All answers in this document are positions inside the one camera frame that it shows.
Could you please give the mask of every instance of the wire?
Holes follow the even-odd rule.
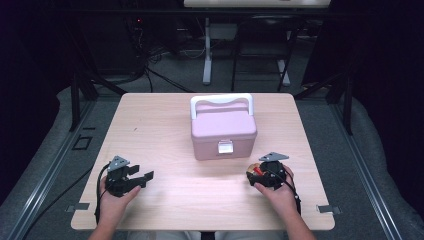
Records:
[[[196,18],[196,22],[197,22],[197,25],[199,26],[199,29],[202,32],[203,36],[205,36],[206,34],[203,31],[203,26],[202,26],[202,24],[200,24],[199,18]]]
[[[150,74],[149,71],[147,69],[144,69],[145,71],[145,75],[147,77],[147,79],[149,80],[149,84],[150,84],[150,92],[153,92],[153,84],[152,84],[152,79],[150,78]]]
[[[287,185],[287,186],[288,186],[288,187],[292,190],[293,195],[294,195],[294,200],[296,201],[296,208],[297,208],[297,212],[298,212],[299,214],[301,214],[301,206],[300,206],[300,202],[301,202],[301,200],[300,200],[299,194],[297,194],[297,192],[296,192],[296,188],[294,187],[294,181],[293,181],[293,177],[292,177],[292,175],[290,175],[290,173],[288,173],[287,171],[285,171],[285,172],[287,173],[287,175],[289,175],[289,176],[290,176],[290,178],[292,179],[292,181],[293,181],[293,186],[292,186],[290,183],[288,183],[286,179],[283,179],[280,175],[276,174],[275,172],[273,172],[273,171],[271,171],[271,170],[269,170],[269,169],[267,169],[267,168],[266,168],[265,170],[269,171],[270,173],[272,173],[272,174],[274,174],[275,176],[277,176],[278,178],[280,178],[280,179],[281,179],[281,181],[282,181],[284,184],[286,184],[286,185]]]
[[[186,55],[186,57],[195,59],[195,58],[201,57],[203,55],[203,53],[205,52],[205,50],[206,50],[206,48],[203,48],[202,50],[181,50],[181,52],[184,53],[184,55]],[[193,51],[193,52],[194,51],[201,51],[201,52],[199,54],[197,54],[196,56],[190,56],[190,55],[187,54],[187,52],[191,52],[191,51]]]
[[[194,93],[194,91],[193,91],[193,90],[188,89],[188,88],[184,87],[183,85],[181,85],[181,84],[179,84],[179,83],[177,83],[177,82],[174,82],[174,81],[172,81],[171,79],[169,79],[169,78],[167,78],[167,77],[165,77],[165,76],[163,76],[163,75],[161,75],[161,74],[159,74],[159,73],[157,73],[157,72],[153,71],[153,70],[152,70],[152,69],[150,69],[148,66],[146,66],[146,70],[147,70],[147,71],[149,71],[149,72],[151,72],[151,73],[153,73],[154,75],[156,75],[156,76],[158,76],[158,77],[162,78],[163,80],[165,80],[166,82],[170,83],[171,85],[173,85],[173,86],[175,86],[175,87],[177,87],[177,88],[179,88],[179,89],[183,90],[184,92]]]
[[[103,195],[105,195],[105,193],[107,192],[107,189],[105,189],[103,192],[102,192],[102,195],[100,195],[100,200],[102,199],[102,197],[103,197]]]
[[[28,234],[30,233],[30,231],[32,230],[32,228],[35,226],[35,224],[38,222],[38,220],[40,220],[40,218],[47,212],[47,210],[49,210],[63,195],[65,195],[72,187],[74,187],[79,181],[81,181],[81,179],[83,179],[85,177],[85,175],[87,175],[91,170],[93,169],[93,167],[90,167],[84,174],[82,174],[76,181],[74,181],[68,188],[66,188],[61,194],[59,194],[59,196],[57,196],[36,218],[35,220],[31,223],[31,225],[29,226],[29,228],[26,230],[25,235],[23,236],[22,239],[26,239],[28,237]]]
[[[106,164],[102,170],[100,170],[99,176],[97,177],[97,187],[96,187],[96,196],[97,196],[97,206],[94,215],[96,216],[96,223],[99,223],[100,219],[100,199],[102,198],[104,192],[100,196],[100,181],[102,179],[103,172],[109,167],[110,163]]]
[[[131,74],[130,77],[126,78],[126,79],[121,79],[121,80],[108,80],[108,82],[113,83],[114,85],[120,85],[120,84],[125,84],[125,83],[129,83],[129,82],[134,82],[137,79],[141,78],[144,74],[144,67],[141,71],[136,72],[134,74]]]

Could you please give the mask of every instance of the black cable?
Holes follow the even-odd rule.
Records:
[[[23,236],[22,239],[26,239],[28,237],[28,234],[30,233],[31,229],[35,226],[35,224],[38,222],[38,220],[40,220],[40,218],[47,212],[47,210],[49,210],[63,195],[65,195],[72,187],[74,187],[79,181],[81,181],[81,179],[83,179],[85,177],[85,175],[87,175],[91,170],[93,169],[93,167],[89,168],[83,175],[81,175],[76,181],[74,181],[68,188],[66,188],[61,194],[59,194],[59,196],[56,197],[56,199],[54,199],[35,219],[34,221],[31,223],[31,225],[29,226],[29,228],[26,230],[25,235]]]
[[[144,74],[144,68],[142,71],[136,72],[134,74],[132,74],[131,76],[129,76],[126,79],[121,79],[121,80],[108,80],[108,82],[113,83],[114,85],[120,85],[120,84],[125,84],[125,83],[130,83],[130,82],[134,82],[137,79],[141,78]]]
[[[285,173],[286,173],[287,175],[289,175],[289,176],[290,176],[290,178],[292,179],[292,181],[293,181],[293,186],[292,186],[290,183],[288,183],[286,179],[283,179],[280,175],[276,174],[275,172],[273,172],[273,171],[271,171],[271,170],[269,170],[269,169],[265,169],[265,170],[266,170],[266,171],[269,171],[270,173],[272,173],[272,174],[274,174],[275,176],[277,176],[278,178],[280,178],[280,179],[281,179],[281,181],[282,181],[282,183],[286,184],[286,185],[290,188],[290,190],[292,190],[293,195],[294,195],[294,200],[296,201],[296,208],[297,208],[297,212],[298,212],[299,214],[301,214],[301,207],[300,207],[300,202],[301,202],[301,200],[300,200],[299,194],[297,194],[297,192],[296,192],[296,188],[294,187],[294,180],[293,180],[292,175],[290,175],[290,173],[288,173],[287,171],[285,171]]]
[[[183,90],[184,92],[187,92],[187,93],[194,93],[194,91],[193,91],[193,90],[190,90],[190,89],[188,89],[188,88],[184,87],[183,85],[181,85],[181,84],[179,84],[179,83],[176,83],[176,82],[172,81],[171,79],[169,79],[169,78],[167,78],[167,77],[165,77],[165,76],[163,76],[163,75],[161,75],[161,74],[159,74],[159,73],[157,73],[157,72],[153,71],[153,70],[152,70],[152,69],[150,69],[148,66],[146,66],[146,70],[147,70],[147,71],[149,71],[149,72],[151,72],[151,73],[153,73],[153,74],[155,74],[156,76],[158,76],[158,77],[162,78],[163,80],[167,81],[167,82],[168,82],[168,83],[170,83],[171,85],[173,85],[173,86],[175,86],[175,87],[177,87],[177,88],[179,88],[179,89]]]
[[[102,180],[103,172],[109,167],[110,163],[106,164],[99,173],[97,177],[97,187],[96,187],[96,196],[97,196],[97,206],[96,211],[94,212],[94,216],[96,216],[96,223],[99,223],[100,219],[100,199],[102,198],[104,192],[100,196],[100,181]]]
[[[147,77],[147,79],[149,80],[149,84],[150,84],[150,92],[153,92],[153,84],[152,84],[152,79],[150,78],[150,74],[149,71],[147,69],[144,70],[145,71],[145,75]]]

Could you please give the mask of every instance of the hand-held controller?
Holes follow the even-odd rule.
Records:
[[[290,185],[286,178],[292,177],[284,168],[284,165],[279,162],[279,160],[287,159],[288,156],[278,154],[278,153],[269,153],[264,157],[260,158],[262,163],[254,163],[251,164],[246,171],[247,179],[251,186],[255,185],[255,183],[260,183],[265,187],[272,187],[274,190],[279,189],[283,184],[286,184],[293,192],[297,211],[301,214],[300,207],[300,198],[296,193],[296,188],[294,185]]]
[[[129,161],[116,156],[107,168],[106,190],[116,197],[122,197],[137,185],[145,188],[146,183],[153,179],[153,171],[144,174],[143,177],[129,179],[128,175],[139,172],[140,166],[128,167],[128,164],[130,164]]]

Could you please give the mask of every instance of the table leg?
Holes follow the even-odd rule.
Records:
[[[205,19],[205,67],[203,70],[203,84],[211,84],[212,57],[211,57],[211,36],[209,18]]]
[[[282,72],[284,70],[284,67],[285,67],[284,60],[278,60],[277,61],[277,64],[278,64],[278,70],[280,72]],[[284,87],[289,87],[290,86],[289,74],[287,72],[286,72],[286,75],[284,75],[283,86]]]

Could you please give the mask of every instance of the box latch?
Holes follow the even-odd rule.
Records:
[[[233,153],[233,142],[230,140],[221,140],[218,143],[218,153],[228,154]]]

